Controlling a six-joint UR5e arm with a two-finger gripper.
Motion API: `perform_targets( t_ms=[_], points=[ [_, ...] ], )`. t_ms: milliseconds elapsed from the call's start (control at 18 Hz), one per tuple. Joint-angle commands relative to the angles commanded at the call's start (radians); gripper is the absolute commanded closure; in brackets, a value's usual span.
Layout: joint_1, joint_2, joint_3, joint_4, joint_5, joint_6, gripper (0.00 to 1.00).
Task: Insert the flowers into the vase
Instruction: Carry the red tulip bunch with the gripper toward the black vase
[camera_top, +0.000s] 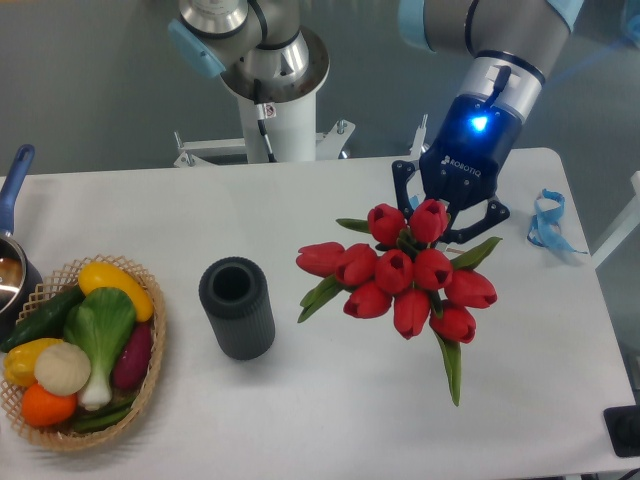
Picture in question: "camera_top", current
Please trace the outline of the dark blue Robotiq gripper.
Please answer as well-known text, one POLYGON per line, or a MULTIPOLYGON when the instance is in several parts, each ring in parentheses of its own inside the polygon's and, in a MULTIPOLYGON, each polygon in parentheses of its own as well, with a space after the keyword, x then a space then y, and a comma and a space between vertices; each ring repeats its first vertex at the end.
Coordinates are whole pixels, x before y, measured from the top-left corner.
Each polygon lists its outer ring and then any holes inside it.
POLYGON ((429 199, 447 202, 449 224, 439 241, 459 245, 507 220, 510 209, 494 196, 498 176, 545 81, 539 69, 517 56, 480 52, 427 152, 419 161, 392 163, 397 208, 403 215, 413 214, 424 192, 429 199), (455 226, 468 208, 485 200, 481 219, 455 226))

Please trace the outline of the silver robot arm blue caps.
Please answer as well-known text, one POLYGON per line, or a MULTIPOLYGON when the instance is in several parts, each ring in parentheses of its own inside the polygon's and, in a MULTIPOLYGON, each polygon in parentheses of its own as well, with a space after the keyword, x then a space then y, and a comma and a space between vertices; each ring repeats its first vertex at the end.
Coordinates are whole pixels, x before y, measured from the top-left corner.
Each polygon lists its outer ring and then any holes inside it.
MULTIPOLYGON (((483 218, 447 227, 439 240, 463 244, 509 217, 498 177, 582 10, 579 1, 395 1, 390 24, 428 53, 459 53, 468 71, 433 142, 393 165, 397 205, 415 209, 408 183, 456 217, 478 204, 483 218)), ((304 27, 296 1, 182 1, 168 34, 201 76, 236 97, 251 163, 318 156, 316 94, 329 72, 323 41, 304 27)))

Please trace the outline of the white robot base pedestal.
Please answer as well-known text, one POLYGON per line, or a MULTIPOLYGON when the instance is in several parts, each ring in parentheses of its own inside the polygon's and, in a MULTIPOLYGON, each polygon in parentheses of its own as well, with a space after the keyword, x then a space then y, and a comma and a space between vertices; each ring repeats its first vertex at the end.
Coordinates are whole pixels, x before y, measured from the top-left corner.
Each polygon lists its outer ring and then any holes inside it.
POLYGON ((340 159, 356 130, 354 123, 340 119, 328 131, 318 131, 316 91, 280 103, 256 104, 241 96, 236 100, 242 136, 184 142, 175 133, 175 167, 211 166, 235 156, 249 164, 340 159))

